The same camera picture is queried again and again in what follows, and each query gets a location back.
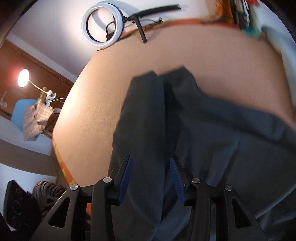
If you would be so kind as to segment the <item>light blue chair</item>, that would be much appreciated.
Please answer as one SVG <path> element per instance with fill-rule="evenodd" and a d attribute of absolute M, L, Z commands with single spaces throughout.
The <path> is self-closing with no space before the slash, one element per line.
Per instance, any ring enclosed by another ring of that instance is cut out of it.
<path fill-rule="evenodd" d="M 23 132 L 23 120 L 27 107 L 33 105 L 36 99 L 19 99 L 11 114 L 11 123 L 21 132 Z"/>

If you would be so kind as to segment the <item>folded metal tripod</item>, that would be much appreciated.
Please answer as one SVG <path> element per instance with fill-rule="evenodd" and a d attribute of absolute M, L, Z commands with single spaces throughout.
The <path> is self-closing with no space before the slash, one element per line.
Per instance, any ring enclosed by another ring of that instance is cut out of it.
<path fill-rule="evenodd" d="M 246 30 L 251 25 L 251 16 L 249 5 L 246 0 L 235 0 L 234 1 L 236 23 L 239 25 L 241 30 Z"/>

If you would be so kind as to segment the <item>folded light blue jeans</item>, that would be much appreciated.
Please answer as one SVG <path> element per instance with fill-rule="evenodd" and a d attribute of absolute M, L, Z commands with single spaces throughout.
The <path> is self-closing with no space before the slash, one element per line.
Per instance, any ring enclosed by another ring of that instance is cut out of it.
<path fill-rule="evenodd" d="M 295 109 L 295 42 L 269 26 L 263 26 L 262 30 L 274 50 L 282 58 L 290 89 L 292 106 Z"/>

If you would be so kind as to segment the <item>white clip desk lamp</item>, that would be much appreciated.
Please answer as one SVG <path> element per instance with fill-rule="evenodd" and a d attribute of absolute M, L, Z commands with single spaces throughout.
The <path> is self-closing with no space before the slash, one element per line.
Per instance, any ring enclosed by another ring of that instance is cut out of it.
<path fill-rule="evenodd" d="M 52 102 L 58 101 L 63 102 L 66 100 L 65 97 L 56 98 L 57 94 L 54 93 L 51 89 L 50 90 L 43 90 L 38 87 L 34 82 L 30 80 L 30 73 L 28 69 L 22 69 L 18 75 L 17 84 L 20 88 L 24 88 L 28 83 L 30 83 L 33 87 L 38 89 L 41 93 L 45 94 L 45 101 L 44 103 L 49 106 Z"/>

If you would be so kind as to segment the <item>beige checkered cloth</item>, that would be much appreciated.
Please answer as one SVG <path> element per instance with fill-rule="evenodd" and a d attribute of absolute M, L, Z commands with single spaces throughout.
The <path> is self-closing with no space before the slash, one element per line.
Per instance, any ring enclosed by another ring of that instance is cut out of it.
<path fill-rule="evenodd" d="M 25 142 L 35 141 L 46 128 L 47 122 L 53 113 L 54 108 L 44 104 L 41 99 L 37 99 L 33 105 L 28 106 L 23 118 L 23 140 Z"/>

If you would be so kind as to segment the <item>orange patterned scarf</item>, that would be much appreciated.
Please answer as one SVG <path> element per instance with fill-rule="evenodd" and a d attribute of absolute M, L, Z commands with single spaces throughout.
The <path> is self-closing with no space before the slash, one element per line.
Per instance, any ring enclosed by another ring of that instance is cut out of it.
<path fill-rule="evenodd" d="M 234 1 L 215 1 L 215 13 L 201 19 L 200 22 L 203 24 L 225 24 L 229 27 L 238 28 L 241 32 L 255 39 L 266 37 L 265 33 L 262 31 L 262 26 L 259 21 L 259 2 L 247 1 L 247 3 L 250 9 L 251 25 L 246 30 L 241 30 L 239 25 L 236 23 Z"/>

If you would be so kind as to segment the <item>brown wooden door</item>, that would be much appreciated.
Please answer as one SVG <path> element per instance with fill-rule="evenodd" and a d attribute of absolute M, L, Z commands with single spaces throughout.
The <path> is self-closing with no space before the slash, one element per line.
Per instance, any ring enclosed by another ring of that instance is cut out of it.
<path fill-rule="evenodd" d="M 1 100 L 7 106 L 1 106 L 1 116 L 10 120 L 17 100 L 37 99 L 40 96 L 41 92 L 30 83 L 23 88 L 18 86 L 18 76 L 23 69 L 29 71 L 29 80 L 39 88 L 46 87 L 56 93 L 56 100 L 51 106 L 62 108 L 74 83 L 6 40 L 1 47 L 0 92 Z"/>

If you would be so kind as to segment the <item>dark grey pants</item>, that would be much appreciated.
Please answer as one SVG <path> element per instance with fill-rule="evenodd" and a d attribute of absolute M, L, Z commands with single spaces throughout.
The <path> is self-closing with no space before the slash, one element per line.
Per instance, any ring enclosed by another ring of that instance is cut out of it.
<path fill-rule="evenodd" d="M 230 184 L 256 217 L 268 240 L 295 240 L 295 131 L 276 116 L 209 97 L 185 68 L 161 75 L 163 104 L 132 134 L 135 95 L 124 101 L 113 135 L 109 169 L 133 159 L 126 198 L 112 208 L 117 240 L 174 240 L 190 209 L 182 206 L 170 158 L 211 186 Z"/>

